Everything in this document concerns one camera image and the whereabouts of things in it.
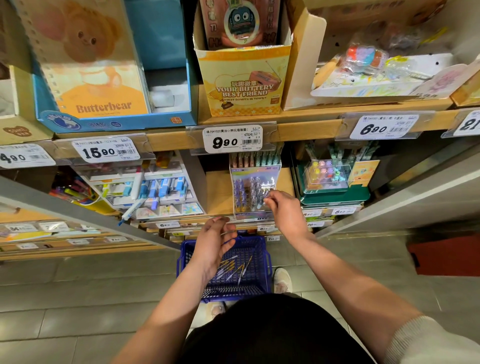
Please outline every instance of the butterbear notebook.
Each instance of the butterbear notebook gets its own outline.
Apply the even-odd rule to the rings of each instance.
[[[13,0],[59,110],[77,118],[151,106],[123,0]]]

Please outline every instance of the white sleeve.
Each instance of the white sleeve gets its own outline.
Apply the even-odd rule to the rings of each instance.
[[[427,316],[408,321],[388,346],[385,364],[478,364],[480,345],[451,334]]]

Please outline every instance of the shopping basket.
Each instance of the shopping basket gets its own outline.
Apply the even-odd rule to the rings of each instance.
[[[196,240],[184,240],[181,244],[180,258],[177,261],[177,277],[190,261],[195,242]],[[263,236],[237,237],[235,245],[223,255],[222,260],[236,255],[235,269],[222,276],[218,275],[219,278],[213,277],[205,288],[202,302],[236,301],[271,291],[272,261],[267,252],[265,238]],[[242,270],[234,271],[243,263],[248,264],[248,267],[238,284]]]

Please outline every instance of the hand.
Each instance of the hand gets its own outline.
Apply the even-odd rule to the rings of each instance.
[[[271,190],[264,202],[272,209],[276,226],[289,242],[310,234],[298,199],[286,192]]]
[[[235,244],[236,227],[235,224],[227,224],[229,221],[229,218],[211,218],[198,234],[189,265],[193,264],[199,267],[207,281],[215,276],[223,254]]]

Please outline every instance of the person's right hand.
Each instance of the person's right hand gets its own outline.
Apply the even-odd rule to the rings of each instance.
[[[289,242],[310,234],[298,199],[286,192],[271,190],[264,202],[272,209],[276,226]]]

